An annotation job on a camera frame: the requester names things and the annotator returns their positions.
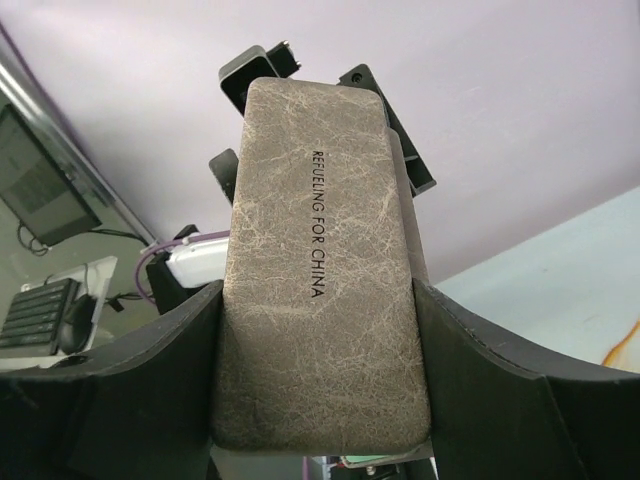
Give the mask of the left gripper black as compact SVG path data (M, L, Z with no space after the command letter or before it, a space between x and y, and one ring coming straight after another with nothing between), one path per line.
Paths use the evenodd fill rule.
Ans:
M239 113L245 112L248 89L262 77L288 78L301 68L288 44L278 44L270 50L254 45L223 65L219 72L220 88ZM414 197L436 185L414 143L391 107L371 69L360 64L339 78L341 86L365 89L376 93L383 101L388 126L398 134L409 185ZM226 149L209 161L209 168L229 201L234 200L238 157Z

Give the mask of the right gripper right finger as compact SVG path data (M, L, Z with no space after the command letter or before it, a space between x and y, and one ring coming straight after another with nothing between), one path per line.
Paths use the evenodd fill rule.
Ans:
M639 376L533 343L416 280L441 479L636 479Z

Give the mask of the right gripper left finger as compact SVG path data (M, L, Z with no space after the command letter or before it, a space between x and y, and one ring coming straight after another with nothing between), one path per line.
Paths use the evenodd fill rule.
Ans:
M110 344L2 373L2 478L206 478L222 287Z

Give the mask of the grey glasses case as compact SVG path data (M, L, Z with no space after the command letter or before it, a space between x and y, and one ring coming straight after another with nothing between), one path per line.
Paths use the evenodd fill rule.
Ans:
M214 441L404 454L429 401L391 129L370 91L248 91L223 286Z

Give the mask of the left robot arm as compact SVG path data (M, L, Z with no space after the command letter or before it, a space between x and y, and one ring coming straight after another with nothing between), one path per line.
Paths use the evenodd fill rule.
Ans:
M288 42L266 50L254 45L223 65L218 72L219 85L233 106L243 113L250 83L260 77L288 78L301 67ZM391 129L396 176L403 201L403 215L412 275L426 282L427 268L419 234L413 198L436 185L414 143L388 100L383 101ZM184 227L174 240L157 247L149 262L140 261L135 274L147 272L155 305L166 313L205 285L221 280L225 273L228 234L204 234L194 225Z

